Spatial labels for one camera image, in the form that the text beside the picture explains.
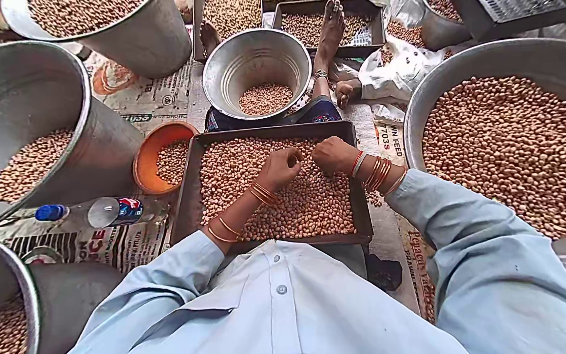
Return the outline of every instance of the woman's right hand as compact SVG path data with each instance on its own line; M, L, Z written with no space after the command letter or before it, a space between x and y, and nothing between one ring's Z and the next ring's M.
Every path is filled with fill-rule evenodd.
M350 175L359 153L354 146L333 136L319 142L311 158L326 173L343 172Z

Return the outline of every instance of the large metal basin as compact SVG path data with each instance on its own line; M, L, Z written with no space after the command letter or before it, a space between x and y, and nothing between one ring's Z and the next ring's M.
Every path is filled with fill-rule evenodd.
M421 142L438 97L473 76L528 77L566 100L566 40L500 40L467 49L434 68L414 91L407 108L403 138L410 168L427 171Z
M77 204L134 189L132 160L143 135L91 97L83 63L56 44L0 45L0 169L24 145L57 129L74 136L56 165L0 221L22 206Z

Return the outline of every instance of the woman's hand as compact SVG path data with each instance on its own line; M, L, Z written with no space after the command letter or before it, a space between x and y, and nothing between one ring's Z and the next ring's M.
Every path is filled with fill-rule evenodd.
M360 151L338 137L330 137L316 145L311 158L325 173L351 174Z
M302 160L303 155L295 147L275 151L265 160L255 181L270 192L275 192L298 176Z

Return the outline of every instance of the bucket rim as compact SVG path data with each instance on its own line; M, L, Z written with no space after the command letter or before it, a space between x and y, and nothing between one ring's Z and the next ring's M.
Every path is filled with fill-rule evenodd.
M117 25L119 25L120 23L130 19L131 17L133 17L137 12L141 11L144 7L146 7L148 4L150 4L153 1L156 0L143 0L141 2L141 4L139 4L139 6L137 6L137 8L135 8L132 12L130 12L129 14L127 14L126 16L122 17L121 19L111 23L108 26L96 29L94 31L88 32L88 33L83 33L81 35L75 35L75 36L66 36L66 37L56 37L56 36L52 36L49 32L47 32L45 29L43 29L43 31L47 32L47 34L49 36L43 36L43 37L37 37L37 36L31 36L28 33L25 33L25 31L20 30L20 27L16 26L16 21L13 20L11 18L11 16L9 16L10 12L8 11L8 7L10 3L16 3L19 1L24 1L26 4L28 3L25 0L0 0L0 12L2 13L2 15L4 16L4 20L6 20L6 23L10 26L10 28L12 29L12 31L18 33L21 36L24 36L26 38L30 38L32 40L39 40L42 42L51 42L51 43L64 43L64 42L76 42L79 40L83 40L86 38L89 38L90 36L93 35L97 35L101 32L110 30L113 27L116 27Z
M84 66L83 62L76 57L73 53L69 52L67 49L61 47L58 44L52 44L48 42L41 42L35 40L22 40L17 42L9 42L0 44L0 49L4 47L15 47L15 46L42 46L42 47L49 47L53 50L57 50L60 53L64 53L66 56L69 57L72 64L72 68L77 71L79 81L81 84L82 89L82 102L80 105L80 112L78 116L77 123L75 124L74 133L71 137L71 141L63 151L62 155L59 157L58 161L51 167L48 173L46 173L43 178L30 190L27 192L21 199L17 200L15 203L10 204L4 212L0 213L0 222L3 221L5 218L9 217L17 210L19 210L31 197L36 194L36 191L45 185L47 181L51 179L51 177L56 174L63 165L65 165L65 161L67 158L72 154L75 146L77 145L80 137L83 134L84 128L88 123L89 112L90 112L90 101L91 101L91 93L90 93L90 81L89 76L87 75L86 67Z

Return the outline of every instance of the metal tray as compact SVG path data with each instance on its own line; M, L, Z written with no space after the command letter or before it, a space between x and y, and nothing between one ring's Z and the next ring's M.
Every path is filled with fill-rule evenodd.
M187 164L182 180L182 187L178 197L177 215L174 218L171 245L200 228L202 220L202 196L200 195L200 168L202 155L212 142L227 141L235 138L259 137L265 139L311 138L326 139L332 135L342 138L350 145L357 146L355 126L351 122L325 122L310 124L284 125L282 127L267 127L255 129L232 130L230 132L205 133L193 137L189 142ZM312 245L325 244L360 244L365 245L372 239L372 223L368 213L368 203L364 188L357 180L350 179L351 210L353 211L353 225L357 234L332 234L301 239L286 239L285 241L303 242ZM247 241L233 245L233 253L246 252L263 241Z
M193 46L194 60L204 64L206 58L204 57L204 47L200 40L200 26L202 25L202 17L204 16L204 2L206 0L194 0L194 37L191 41ZM263 0L259 1L261 6L261 28L263 28Z
M369 16L371 45L339 47L336 56L339 58L363 58L380 49L386 42L384 31L384 20L381 16L381 8L375 6L368 0L341 0L344 5L345 16ZM324 14L326 1L289 1L279 3L274 12L272 28L281 30L283 25L283 14ZM317 48L307 48L309 52L315 52Z

